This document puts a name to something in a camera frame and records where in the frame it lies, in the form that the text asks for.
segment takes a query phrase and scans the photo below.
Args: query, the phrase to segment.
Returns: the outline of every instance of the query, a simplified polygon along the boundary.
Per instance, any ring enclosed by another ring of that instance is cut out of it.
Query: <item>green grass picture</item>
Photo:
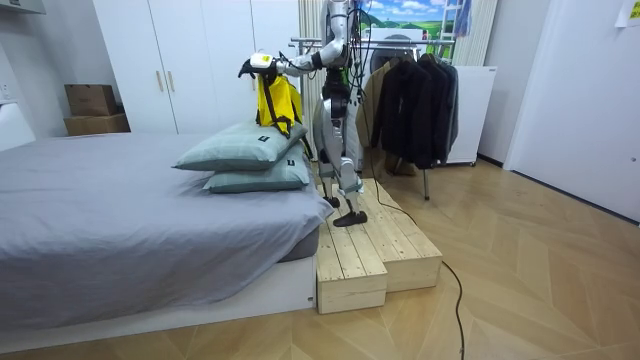
[[[426,30],[429,33],[430,39],[439,39],[440,38],[440,30],[442,27],[442,21],[380,21],[377,17],[373,15],[369,15],[371,19],[371,24],[367,17],[362,17],[360,21],[360,29],[365,30],[368,29],[371,25],[372,28],[386,28],[386,29],[419,29]],[[445,25],[445,30],[447,32],[453,31],[453,20],[447,21]],[[436,52],[435,46],[428,46],[427,52],[433,53]],[[443,57],[448,58],[449,52],[451,51],[450,47],[446,47],[444,50]]]

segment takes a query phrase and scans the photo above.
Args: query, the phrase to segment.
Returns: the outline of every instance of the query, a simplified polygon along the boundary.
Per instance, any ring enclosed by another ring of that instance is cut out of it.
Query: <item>robot leg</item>
[[[324,147],[324,140],[322,139],[322,106],[322,99],[320,99],[316,104],[316,110],[313,114],[313,141],[315,142],[318,153],[318,176],[322,181],[324,199],[331,204],[334,209],[337,209],[340,207],[340,199],[333,196],[333,182],[336,172],[331,162],[329,162],[329,157]]]
[[[325,178],[328,178],[330,182],[332,177],[328,177],[331,175],[329,171],[333,171],[333,176],[338,180],[339,192],[346,199],[350,210],[345,216],[334,220],[333,224],[337,227],[344,227],[365,223],[367,222],[367,214],[360,211],[358,206],[358,195],[362,192],[362,180],[356,174],[353,160],[343,156],[342,153],[344,141],[342,122],[346,121],[346,118],[331,118],[330,99],[318,103],[314,115],[314,139],[318,149],[322,149],[318,153],[323,153],[320,155],[321,161],[319,162],[323,186],[325,186],[325,191],[331,191],[330,188],[327,189]],[[332,198],[332,194],[331,196],[329,194],[331,193],[327,193],[327,198]]]

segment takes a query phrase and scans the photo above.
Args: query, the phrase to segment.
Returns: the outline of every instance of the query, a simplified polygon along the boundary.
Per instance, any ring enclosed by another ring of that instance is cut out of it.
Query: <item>black cable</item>
[[[371,18],[369,17],[369,14],[367,14],[366,12],[364,12],[364,10],[359,9],[359,11],[363,12],[369,19],[369,34],[371,34]],[[371,41],[368,42],[367,44],[367,53],[365,55],[365,60],[362,62],[362,66],[361,66],[361,75],[364,75],[364,71],[365,71],[365,65],[368,57],[369,57],[369,46],[371,45]],[[362,56],[362,47],[360,47],[360,55]],[[364,91],[364,89],[362,88],[362,77],[356,77],[354,78],[354,80],[356,80],[358,82],[358,94],[360,95],[364,95],[364,97],[366,97],[366,92]],[[362,113],[364,114],[364,123],[367,129],[367,138],[369,138],[369,141],[371,141],[371,132],[369,130],[369,120],[367,119],[367,112],[363,109]],[[407,215],[409,217],[409,219],[411,219],[411,221],[413,221],[413,223],[416,225],[416,227],[420,228],[418,226],[418,223],[416,222],[416,220],[413,218],[413,216],[411,216],[408,212],[397,208],[395,206],[389,205],[389,204],[385,204],[380,200],[380,189],[378,188],[378,179],[376,177],[376,171],[375,171],[375,167],[374,167],[374,163],[373,163],[373,151],[371,152],[370,156],[369,156],[369,165],[371,166],[371,175],[373,176],[373,182],[376,185],[376,198],[378,200],[378,203],[382,206],[386,206],[388,208],[391,209],[395,209],[398,210],[402,213],[404,213],[405,215]],[[462,301],[462,282],[460,282],[460,278],[458,278],[458,274],[456,274],[456,272],[451,268],[451,266],[449,266],[449,264],[447,264],[445,261],[442,261],[442,264],[449,269],[449,271],[451,272],[451,274],[453,274],[453,277],[456,278],[456,281],[458,282],[458,287],[460,288],[460,293],[458,294],[458,300],[456,301],[456,320],[458,321],[458,328],[460,329],[460,359],[464,360],[464,355],[465,355],[465,341],[464,341],[464,330],[462,329],[462,321],[460,320],[460,302]]]

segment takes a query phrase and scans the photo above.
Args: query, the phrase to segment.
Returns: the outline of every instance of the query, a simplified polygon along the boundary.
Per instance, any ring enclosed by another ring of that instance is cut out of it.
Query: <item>humanoid robot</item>
[[[327,69],[327,78],[322,88],[322,98],[313,115],[313,135],[318,150],[318,169],[327,200],[334,208],[340,200],[333,196],[332,183],[337,180],[338,192],[345,198],[349,213],[334,220],[337,227],[367,222],[367,214],[358,206],[362,192],[362,180],[355,171],[351,158],[344,153],[344,127],[347,105],[351,96],[345,82],[345,68],[351,66],[349,46],[358,39],[357,18],[359,1],[324,0],[322,14],[323,47],[315,53],[307,53],[292,59],[275,58],[265,54],[253,54],[238,76],[260,74],[262,76],[286,74],[295,77]]]

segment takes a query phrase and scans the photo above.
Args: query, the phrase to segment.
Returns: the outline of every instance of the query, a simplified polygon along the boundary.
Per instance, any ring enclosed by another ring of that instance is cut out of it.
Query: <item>mattress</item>
[[[0,152],[0,332],[209,304],[313,254],[332,212],[313,184],[210,194],[210,173],[171,168],[203,138],[112,134]]]
[[[296,246],[289,251],[282,259],[280,263],[289,262],[294,260],[300,260],[315,255],[318,250],[318,241],[320,240],[320,230],[316,228],[309,235],[303,237],[298,241]]]

